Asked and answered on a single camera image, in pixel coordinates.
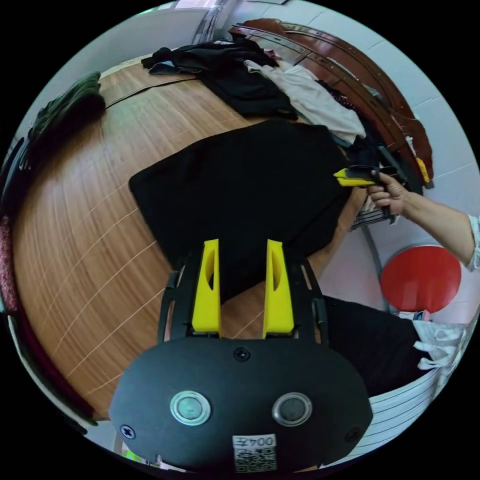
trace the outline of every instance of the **red stool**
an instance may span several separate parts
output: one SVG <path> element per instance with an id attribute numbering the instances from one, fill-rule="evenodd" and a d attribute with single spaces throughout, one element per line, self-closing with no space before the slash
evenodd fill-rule
<path id="1" fill-rule="evenodd" d="M 440 246 L 415 246 L 393 257 L 383 269 L 380 287 L 387 302 L 401 312 L 444 309 L 457 295 L 460 262 Z"/>

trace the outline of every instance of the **black cloth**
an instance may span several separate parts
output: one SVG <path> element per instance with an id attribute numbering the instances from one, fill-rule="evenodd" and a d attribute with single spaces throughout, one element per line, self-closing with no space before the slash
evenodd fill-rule
<path id="1" fill-rule="evenodd" d="M 256 42 L 247 39 L 229 45 L 209 42 L 176 50 L 161 48 L 141 62 L 153 75 L 178 71 L 196 74 L 208 89 L 244 117 L 296 120 L 297 113 L 288 96 L 268 78 L 250 74 L 245 60 L 261 66 L 278 66 Z M 162 63 L 167 61 L 174 66 Z"/>
<path id="2" fill-rule="evenodd" d="M 267 240 L 328 245 L 351 189 L 325 126 L 268 120 L 200 140 L 134 175 L 130 190 L 174 268 L 219 239 L 222 301 L 265 279 Z"/>
<path id="3" fill-rule="evenodd" d="M 420 338 L 410 320 L 328 296 L 325 305 L 329 346 L 357 369 L 369 397 L 425 375 L 418 364 L 428 353 L 414 348 Z"/>

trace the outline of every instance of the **wooden table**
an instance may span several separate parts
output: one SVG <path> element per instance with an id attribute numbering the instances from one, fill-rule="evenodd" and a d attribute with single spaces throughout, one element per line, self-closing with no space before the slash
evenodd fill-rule
<path id="1" fill-rule="evenodd" d="M 241 117 L 189 78 L 148 75 L 135 62 L 104 75 L 101 93 L 111 106 L 49 161 L 13 229 L 15 274 L 31 326 L 97 419 L 108 418 L 122 372 L 156 344 L 171 271 L 129 178 L 193 142 L 264 120 Z M 353 191 L 332 243 L 310 258 L 318 276 L 364 199 Z M 264 284 L 228 301 L 223 334 L 259 337 L 263 305 Z"/>

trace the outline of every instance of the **label sticker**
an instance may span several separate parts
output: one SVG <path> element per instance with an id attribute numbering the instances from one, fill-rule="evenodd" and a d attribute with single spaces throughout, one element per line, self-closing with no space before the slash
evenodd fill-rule
<path id="1" fill-rule="evenodd" d="M 237 473 L 271 472 L 277 469 L 275 434 L 234 435 L 232 440 Z"/>

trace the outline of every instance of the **green cloth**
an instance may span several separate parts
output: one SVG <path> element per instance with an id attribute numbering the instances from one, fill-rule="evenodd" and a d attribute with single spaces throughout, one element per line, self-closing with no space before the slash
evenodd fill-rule
<path id="1" fill-rule="evenodd" d="M 40 110 L 28 132 L 35 154 L 54 148 L 105 111 L 99 79 L 98 71 L 85 75 Z"/>

